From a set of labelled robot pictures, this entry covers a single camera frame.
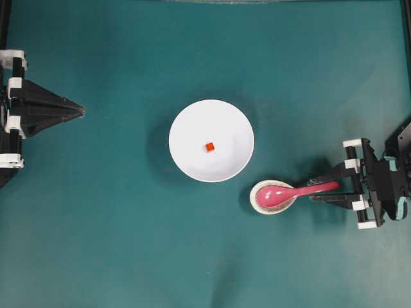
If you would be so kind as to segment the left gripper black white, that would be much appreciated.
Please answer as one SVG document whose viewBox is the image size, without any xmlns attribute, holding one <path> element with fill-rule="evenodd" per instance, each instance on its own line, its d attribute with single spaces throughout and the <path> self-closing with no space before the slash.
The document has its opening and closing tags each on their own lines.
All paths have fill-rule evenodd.
<svg viewBox="0 0 411 308">
<path fill-rule="evenodd" d="M 4 132 L 9 137 L 10 150 L 1 154 L 1 168 L 24 167 L 21 144 L 27 137 L 85 115 L 84 107 L 23 79 L 27 66 L 24 51 L 1 50 L 1 68 L 12 72 L 6 86 L 6 117 L 3 124 Z M 28 113 L 12 115 L 13 101 Z"/>
</svg>

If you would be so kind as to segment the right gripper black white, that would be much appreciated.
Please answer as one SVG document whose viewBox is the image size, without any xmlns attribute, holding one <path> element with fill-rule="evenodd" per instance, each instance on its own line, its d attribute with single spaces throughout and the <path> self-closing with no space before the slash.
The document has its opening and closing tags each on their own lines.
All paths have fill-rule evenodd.
<svg viewBox="0 0 411 308">
<path fill-rule="evenodd" d="M 376 227 L 382 226 L 385 214 L 395 221 L 405 219 L 405 159 L 399 153 L 378 158 L 370 140 L 366 138 L 351 139 L 342 144 L 347 151 L 361 148 L 363 158 L 344 160 L 325 174 L 309 179 L 308 185 L 360 175 L 360 181 L 368 188 L 369 200 L 365 200 L 362 194 L 353 193 L 313 195 L 310 199 L 348 210 L 365 210 L 370 205 Z"/>
</svg>

